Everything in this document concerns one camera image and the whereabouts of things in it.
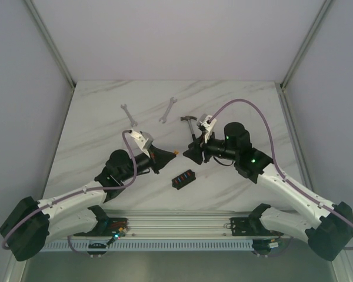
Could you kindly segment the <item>black fuse box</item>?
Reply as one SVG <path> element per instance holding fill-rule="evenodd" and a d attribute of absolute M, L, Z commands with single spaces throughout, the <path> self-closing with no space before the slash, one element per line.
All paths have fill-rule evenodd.
<path fill-rule="evenodd" d="M 196 174 L 194 171 L 192 171 L 191 169 L 181 173 L 180 175 L 178 175 L 177 177 L 173 178 L 171 180 L 172 182 L 172 187 L 180 190 L 183 187 L 189 185 L 191 182 L 196 180 Z"/>

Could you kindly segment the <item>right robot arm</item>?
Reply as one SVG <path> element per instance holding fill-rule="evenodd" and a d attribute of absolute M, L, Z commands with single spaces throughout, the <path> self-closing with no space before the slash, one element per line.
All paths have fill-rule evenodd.
<path fill-rule="evenodd" d="M 197 164 L 212 157 L 231 160 L 235 170 L 251 182 L 272 190 L 297 211 L 280 211 L 260 204 L 249 215 L 249 229 L 255 234 L 277 231 L 305 242 L 320 258 L 333 261 L 353 238 L 353 212 L 345 202 L 333 203 L 293 183 L 276 166 L 275 160 L 254 148 L 243 124 L 231 122 L 224 127 L 224 139 L 216 139 L 213 123 L 199 121 L 200 137 L 183 155 Z"/>

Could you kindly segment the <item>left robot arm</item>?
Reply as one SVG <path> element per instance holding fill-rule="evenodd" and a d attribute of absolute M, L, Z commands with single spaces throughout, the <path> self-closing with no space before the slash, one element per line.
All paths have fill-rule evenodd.
<path fill-rule="evenodd" d="M 109 236 L 114 231 L 112 219 L 103 204 L 124 191 L 125 181 L 149 171 L 158 174 L 176 156 L 151 146 L 147 153 L 131 158 L 119 149 L 111 153 L 102 172 L 82 188 L 49 199 L 23 198 L 0 227 L 4 246 L 17 261 L 26 261 L 44 245 L 64 237 Z"/>

